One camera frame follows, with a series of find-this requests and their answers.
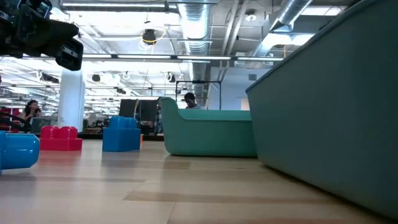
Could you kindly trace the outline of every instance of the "white column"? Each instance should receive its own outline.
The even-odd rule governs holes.
[[[58,126],[73,126],[83,131],[86,75],[82,70],[62,70]]]

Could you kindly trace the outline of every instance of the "silver air duct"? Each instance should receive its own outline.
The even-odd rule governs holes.
[[[208,4],[179,4],[178,9],[182,18],[182,32],[185,39],[207,39],[209,35],[210,6]],[[208,55],[208,42],[186,42],[185,47],[189,55]],[[192,80],[210,80],[210,73],[206,72],[205,63],[192,63]],[[193,90],[199,96],[203,88],[208,85],[194,85]],[[200,106],[205,104],[202,97],[197,99]]]
[[[312,0],[283,0],[280,9],[268,15],[264,25],[263,31],[266,35],[264,40],[250,55],[251,57],[265,57],[274,46],[269,42],[270,32],[290,32],[293,29],[294,21],[303,13],[304,9],[311,4]],[[258,63],[248,62],[245,64],[246,68],[256,68]]]

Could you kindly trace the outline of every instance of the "teal couch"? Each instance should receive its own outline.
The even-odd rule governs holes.
[[[362,0],[247,89],[259,159],[398,220],[398,0]]]
[[[171,98],[160,102],[170,154],[256,157],[249,111],[180,110]]]

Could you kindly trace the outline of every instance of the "camera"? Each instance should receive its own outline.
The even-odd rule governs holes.
[[[73,38],[79,28],[49,19],[51,9],[49,0],[0,0],[0,55],[45,54],[64,68],[80,70],[83,45]]]

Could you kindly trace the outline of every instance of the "dark hair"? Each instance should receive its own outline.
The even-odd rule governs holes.
[[[184,99],[195,100],[195,95],[193,93],[187,93],[185,94]]]
[[[39,102],[37,102],[36,100],[30,100],[25,106],[24,112],[26,115],[30,114],[30,106],[32,105],[32,103],[39,103]],[[40,110],[40,108],[37,108],[36,113],[37,112],[42,112],[42,110]]]

